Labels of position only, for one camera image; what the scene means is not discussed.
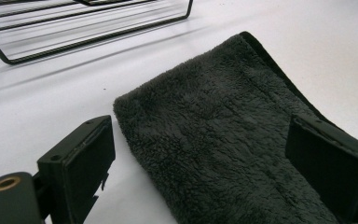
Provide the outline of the dark grey fluffy towel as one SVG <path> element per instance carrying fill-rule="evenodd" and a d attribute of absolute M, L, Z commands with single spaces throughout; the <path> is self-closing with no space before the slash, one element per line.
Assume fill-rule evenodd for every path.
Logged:
<path fill-rule="evenodd" d="M 118 97 L 114 111 L 179 224 L 344 224 L 285 156 L 292 116 L 336 125 L 247 32 Z"/>

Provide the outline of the black wire rack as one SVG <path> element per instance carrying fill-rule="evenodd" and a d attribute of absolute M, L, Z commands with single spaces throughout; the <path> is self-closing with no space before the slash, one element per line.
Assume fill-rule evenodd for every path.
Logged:
<path fill-rule="evenodd" d="M 190 16 L 194 0 L 0 0 L 0 60 L 63 54 Z"/>

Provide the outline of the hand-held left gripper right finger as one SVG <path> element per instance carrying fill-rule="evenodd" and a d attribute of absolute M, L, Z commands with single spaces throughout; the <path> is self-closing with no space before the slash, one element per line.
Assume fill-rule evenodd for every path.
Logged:
<path fill-rule="evenodd" d="M 344 224 L 358 223 L 358 140 L 321 119 L 291 118 L 285 156 Z"/>

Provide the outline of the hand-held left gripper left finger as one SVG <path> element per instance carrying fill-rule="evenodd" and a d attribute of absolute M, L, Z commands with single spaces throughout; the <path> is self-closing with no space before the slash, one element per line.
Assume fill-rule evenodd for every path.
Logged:
<path fill-rule="evenodd" d="M 41 181 L 52 190 L 54 224 L 83 224 L 116 158 L 109 115 L 90 119 L 38 161 Z"/>

